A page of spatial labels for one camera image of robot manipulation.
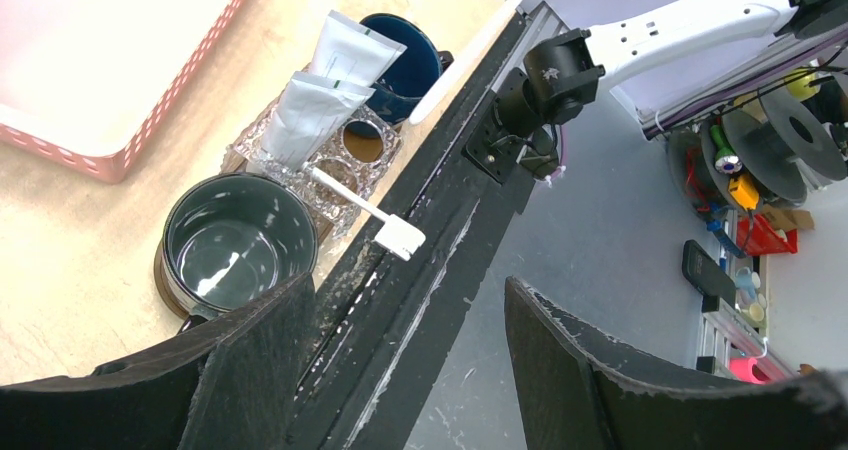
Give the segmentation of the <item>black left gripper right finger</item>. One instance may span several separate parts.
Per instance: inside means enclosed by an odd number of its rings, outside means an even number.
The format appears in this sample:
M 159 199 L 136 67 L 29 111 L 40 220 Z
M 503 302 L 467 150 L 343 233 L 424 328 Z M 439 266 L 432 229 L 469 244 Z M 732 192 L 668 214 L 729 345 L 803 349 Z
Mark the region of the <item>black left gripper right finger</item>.
M 756 385 L 618 340 L 518 277 L 505 332 L 531 449 L 843 449 L 847 375 Z

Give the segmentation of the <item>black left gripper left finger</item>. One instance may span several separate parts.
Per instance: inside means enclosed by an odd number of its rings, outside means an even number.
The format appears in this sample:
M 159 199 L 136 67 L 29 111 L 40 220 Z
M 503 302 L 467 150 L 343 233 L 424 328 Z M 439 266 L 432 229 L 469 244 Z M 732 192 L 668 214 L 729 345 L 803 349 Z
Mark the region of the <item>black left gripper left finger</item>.
M 310 275 L 86 377 L 1 389 L 5 449 L 281 449 L 308 363 Z

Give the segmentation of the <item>dark grey mug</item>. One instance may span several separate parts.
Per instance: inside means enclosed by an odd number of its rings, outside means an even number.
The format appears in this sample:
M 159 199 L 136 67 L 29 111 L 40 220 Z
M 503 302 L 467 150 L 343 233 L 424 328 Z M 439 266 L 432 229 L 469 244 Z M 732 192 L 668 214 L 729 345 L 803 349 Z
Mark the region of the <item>dark grey mug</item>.
M 290 188 L 258 174 L 207 178 L 171 209 L 157 261 L 189 330 L 311 273 L 318 232 Z

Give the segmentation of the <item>oval wooden tray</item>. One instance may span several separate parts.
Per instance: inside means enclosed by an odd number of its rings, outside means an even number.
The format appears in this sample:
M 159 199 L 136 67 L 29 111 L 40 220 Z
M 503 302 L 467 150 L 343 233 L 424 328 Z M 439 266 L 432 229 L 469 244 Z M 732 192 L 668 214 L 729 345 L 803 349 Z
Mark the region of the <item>oval wooden tray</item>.
M 236 143 L 240 143 L 251 130 L 253 130 L 259 123 L 266 120 L 270 116 L 271 110 L 275 105 L 276 103 L 274 101 L 270 101 L 265 108 L 258 113 L 255 119 L 243 128 L 235 140 L 226 147 L 220 169 L 218 171 L 219 174 L 244 171 L 246 169 L 247 159 L 233 150 L 232 146 Z M 313 210 L 310 211 L 310 214 L 315 218 L 318 242 L 319 244 L 322 244 L 330 235 L 332 224 Z M 169 283 L 166 279 L 164 237 L 160 238 L 156 249 L 156 256 L 153 260 L 153 279 L 155 288 L 166 307 L 177 317 L 186 318 L 189 315 L 188 306 L 177 298 L 177 286 Z

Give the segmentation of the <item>clear glass toothbrush holder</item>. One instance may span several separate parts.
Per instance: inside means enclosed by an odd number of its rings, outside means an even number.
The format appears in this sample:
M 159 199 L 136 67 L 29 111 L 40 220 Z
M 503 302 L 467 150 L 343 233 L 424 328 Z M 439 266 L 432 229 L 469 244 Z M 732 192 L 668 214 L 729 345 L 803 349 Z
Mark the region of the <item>clear glass toothbrush holder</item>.
M 227 147 L 221 164 L 223 173 L 243 171 L 251 157 L 261 155 L 259 142 L 279 100 L 279 97 L 272 99 Z M 356 125 L 365 126 L 378 133 L 382 151 L 375 160 L 366 162 L 354 154 L 350 134 Z M 307 161 L 307 166 L 320 169 L 361 198 L 369 199 L 401 147 L 402 139 L 398 132 L 373 110 L 363 105 L 316 150 Z M 314 180 L 309 173 L 289 171 L 280 164 L 272 163 L 267 174 L 293 190 L 307 205 L 320 240 L 343 237 L 361 213 L 359 207 Z

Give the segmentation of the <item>red capped toothpaste tube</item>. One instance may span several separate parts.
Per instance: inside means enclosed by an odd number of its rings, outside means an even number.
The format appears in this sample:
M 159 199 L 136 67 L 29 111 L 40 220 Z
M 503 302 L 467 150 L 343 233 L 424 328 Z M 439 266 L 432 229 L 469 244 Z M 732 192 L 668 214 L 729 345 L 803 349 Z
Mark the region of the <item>red capped toothpaste tube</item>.
M 297 169 L 374 93 L 374 89 L 303 71 L 295 72 L 260 139 L 260 148 Z

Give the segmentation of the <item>pink plastic basket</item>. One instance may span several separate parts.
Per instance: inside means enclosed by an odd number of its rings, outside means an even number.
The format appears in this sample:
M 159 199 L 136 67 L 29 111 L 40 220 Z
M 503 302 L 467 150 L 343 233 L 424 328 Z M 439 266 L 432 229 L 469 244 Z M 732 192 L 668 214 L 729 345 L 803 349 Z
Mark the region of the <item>pink plastic basket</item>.
M 1 0 L 1 139 L 118 183 L 245 0 Z

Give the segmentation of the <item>dark blue mug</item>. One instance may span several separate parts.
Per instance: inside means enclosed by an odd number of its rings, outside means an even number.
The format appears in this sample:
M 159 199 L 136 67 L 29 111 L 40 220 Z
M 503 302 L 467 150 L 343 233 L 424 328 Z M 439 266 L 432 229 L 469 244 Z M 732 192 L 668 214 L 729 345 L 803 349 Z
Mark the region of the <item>dark blue mug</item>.
M 366 102 L 388 124 L 399 125 L 453 63 L 453 54 L 439 51 L 418 26 L 400 16 L 375 13 L 364 17 L 360 23 L 406 46 L 375 82 L 375 92 Z

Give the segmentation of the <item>blue capped toothpaste tube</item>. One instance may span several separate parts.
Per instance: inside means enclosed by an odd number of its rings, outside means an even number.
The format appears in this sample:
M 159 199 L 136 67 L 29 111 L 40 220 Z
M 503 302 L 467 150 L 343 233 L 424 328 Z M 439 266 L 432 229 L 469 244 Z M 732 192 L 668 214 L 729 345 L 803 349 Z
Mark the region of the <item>blue capped toothpaste tube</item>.
M 406 45 L 331 10 L 321 29 L 308 72 L 369 87 L 406 50 Z

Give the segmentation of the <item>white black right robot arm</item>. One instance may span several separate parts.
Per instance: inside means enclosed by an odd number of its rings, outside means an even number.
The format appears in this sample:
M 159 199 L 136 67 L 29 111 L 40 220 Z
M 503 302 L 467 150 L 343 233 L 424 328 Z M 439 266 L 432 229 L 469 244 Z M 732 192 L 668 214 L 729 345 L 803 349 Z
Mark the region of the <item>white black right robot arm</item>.
M 807 40 L 846 20 L 847 0 L 677 0 L 542 41 L 524 57 L 522 90 L 542 122 L 564 124 L 599 91 L 687 55 L 766 34 Z

